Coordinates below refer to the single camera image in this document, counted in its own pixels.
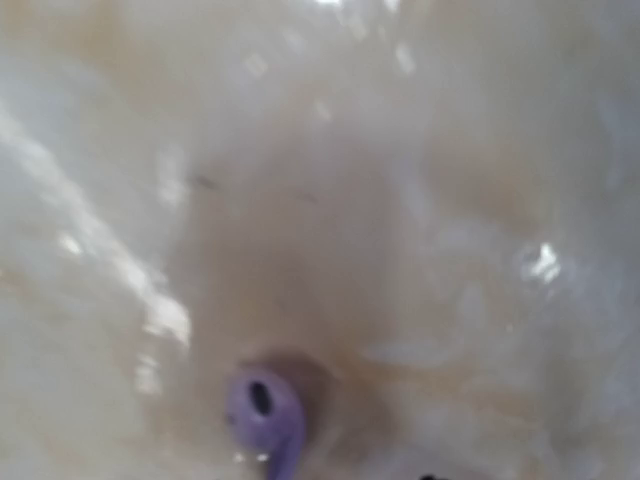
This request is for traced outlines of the purple earbud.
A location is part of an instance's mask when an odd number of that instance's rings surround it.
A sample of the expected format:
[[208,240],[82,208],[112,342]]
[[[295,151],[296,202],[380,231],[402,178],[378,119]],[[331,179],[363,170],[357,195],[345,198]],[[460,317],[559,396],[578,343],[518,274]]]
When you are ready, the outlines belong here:
[[301,397],[284,377],[263,366],[240,368],[229,382],[226,417],[241,447],[267,456],[267,479],[295,476],[307,420]]

